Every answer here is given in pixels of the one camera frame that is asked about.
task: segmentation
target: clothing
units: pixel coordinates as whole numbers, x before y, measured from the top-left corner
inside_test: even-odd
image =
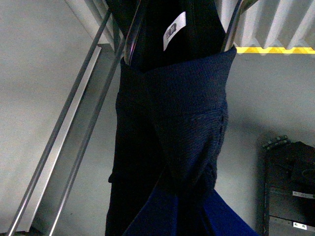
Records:
[[[106,236],[256,236],[214,190],[236,49],[140,72],[121,61]]]
[[[106,0],[124,37],[132,22],[136,0]],[[166,29],[186,12],[187,25],[163,51]],[[149,0],[131,66],[142,72],[205,58],[221,51],[225,31],[214,0]]]

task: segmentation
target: navy blue sweater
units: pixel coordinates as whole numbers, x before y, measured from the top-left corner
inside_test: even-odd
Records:
[[[214,190],[236,49],[142,73],[121,61],[106,236],[255,236]]]

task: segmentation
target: metal pole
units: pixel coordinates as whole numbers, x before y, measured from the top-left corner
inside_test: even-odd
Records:
[[[223,41],[221,52],[226,52],[233,47],[236,30],[240,21],[241,14],[254,5],[258,0],[239,0],[234,8],[233,15],[228,25],[228,29]]]
[[[99,39],[100,39],[100,37],[101,37],[105,27],[106,27],[106,24],[107,24],[107,21],[108,21],[108,19],[110,17],[110,14],[111,13],[108,10],[106,15],[105,15],[105,17],[104,17],[104,20],[103,20],[101,26],[99,27],[99,29],[98,29],[98,31],[96,33],[96,36],[95,36],[95,38],[93,40],[93,43],[90,46],[89,52],[86,55],[85,60],[84,60],[82,66],[81,66],[81,69],[79,71],[79,74],[78,74],[78,76],[77,76],[77,78],[76,78],[76,80],[75,80],[75,82],[74,82],[74,84],[73,84],[73,86],[71,88],[69,96],[68,96],[68,98],[67,98],[67,100],[66,100],[66,102],[65,102],[65,104],[63,106],[63,109],[62,109],[62,111],[61,111],[61,113],[60,113],[60,115],[58,117],[58,120],[57,120],[57,122],[55,124],[55,127],[53,129],[53,132],[50,135],[50,138],[49,138],[48,143],[47,143],[47,145],[45,147],[45,150],[44,150],[44,152],[43,152],[43,154],[42,154],[42,156],[41,156],[41,158],[39,160],[39,163],[38,163],[38,165],[37,165],[37,167],[35,169],[35,172],[34,172],[32,178],[31,178],[31,181],[30,181],[30,183],[28,185],[28,188],[26,189],[26,192],[25,192],[25,194],[23,196],[23,199],[22,199],[22,201],[21,201],[21,203],[19,205],[19,208],[17,209],[17,212],[16,212],[16,214],[15,214],[15,216],[13,218],[13,221],[12,221],[10,227],[9,227],[9,230],[6,233],[6,236],[14,236],[14,233],[16,232],[16,229],[17,229],[17,227],[18,227],[18,225],[19,225],[19,223],[20,223],[20,221],[22,219],[22,216],[23,216],[23,214],[24,214],[24,212],[26,210],[26,207],[27,207],[27,205],[28,205],[28,203],[30,201],[30,198],[31,198],[31,196],[33,194],[33,191],[34,191],[34,189],[36,187],[36,184],[38,182],[40,174],[42,173],[42,171],[44,169],[44,166],[45,166],[46,161],[48,159],[49,153],[50,153],[50,151],[51,151],[51,149],[52,149],[52,147],[53,147],[53,145],[55,143],[57,135],[58,135],[58,133],[60,131],[60,128],[61,128],[61,126],[63,124],[63,121],[65,119],[65,116],[66,116],[66,114],[67,114],[67,112],[69,110],[69,107],[70,107],[70,105],[72,103],[72,100],[73,100],[73,98],[74,98],[74,96],[75,96],[75,94],[77,92],[77,89],[78,89],[80,83],[81,83],[81,80],[82,80],[82,78],[84,76],[84,73],[85,73],[85,71],[86,71],[86,69],[87,69],[87,67],[89,65],[89,62],[90,62],[91,57],[93,55],[93,52],[94,52],[94,50],[95,50],[95,48],[96,48],[96,46],[98,44],[98,41],[99,41]]]
[[[147,10],[149,0],[138,0],[138,6],[133,16],[128,35],[126,37],[125,63],[131,65],[134,49],[138,40],[142,21]]]
[[[65,206],[65,204],[66,204],[66,202],[67,202],[67,200],[69,198],[69,195],[70,195],[72,186],[74,184],[76,175],[78,173],[78,170],[80,168],[80,165],[81,165],[84,153],[85,153],[86,148],[88,146],[88,143],[89,143],[90,137],[92,135],[94,126],[96,124],[99,112],[100,112],[100,110],[102,108],[102,105],[103,105],[105,97],[107,95],[109,86],[110,86],[110,84],[112,82],[114,73],[116,71],[117,65],[118,65],[118,63],[120,61],[120,58],[121,58],[120,56],[121,56],[121,54],[122,54],[122,52],[124,50],[124,46],[125,46],[125,39],[123,38],[121,40],[121,42],[120,42],[120,45],[119,45],[118,51],[116,53],[115,59],[114,59],[114,61],[112,63],[110,71],[109,71],[109,73],[107,75],[106,83],[105,83],[105,85],[102,88],[101,96],[100,96],[100,98],[99,98],[99,100],[97,102],[97,105],[95,107],[95,110],[94,110],[94,113],[93,113],[93,117],[90,120],[90,123],[89,123],[89,126],[88,126],[88,130],[86,131],[84,139],[83,139],[83,141],[81,143],[81,146],[80,146],[79,152],[77,154],[75,163],[74,163],[74,165],[72,167],[72,170],[71,170],[71,173],[69,175],[66,187],[64,189],[64,192],[63,192],[63,195],[62,195],[62,199],[61,199],[60,204],[59,204],[59,210],[58,210],[57,215],[55,217],[55,221],[54,221],[53,225],[50,227],[50,229],[48,231],[49,232],[48,236],[52,236],[53,235],[54,230],[55,230],[56,225],[57,225],[57,222],[58,222],[58,220],[60,218],[61,212],[62,212],[62,210],[63,210],[63,208],[64,208],[64,206]]]

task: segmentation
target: black machine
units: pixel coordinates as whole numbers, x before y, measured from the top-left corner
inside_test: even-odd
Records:
[[[263,145],[264,236],[315,236],[315,148],[279,136]]]

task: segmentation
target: white label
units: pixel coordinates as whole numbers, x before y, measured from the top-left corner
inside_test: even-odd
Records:
[[[300,192],[293,191],[292,195],[296,197],[300,197],[300,198],[315,199],[313,194],[308,194],[308,193],[300,193]]]
[[[302,225],[300,223],[293,222],[293,227],[299,228],[301,230],[307,230],[307,225]]]
[[[176,20],[167,28],[164,36],[163,36],[163,51],[166,50],[168,43],[172,40],[172,38],[180,31],[182,28],[186,26],[186,12],[184,11],[180,14]]]

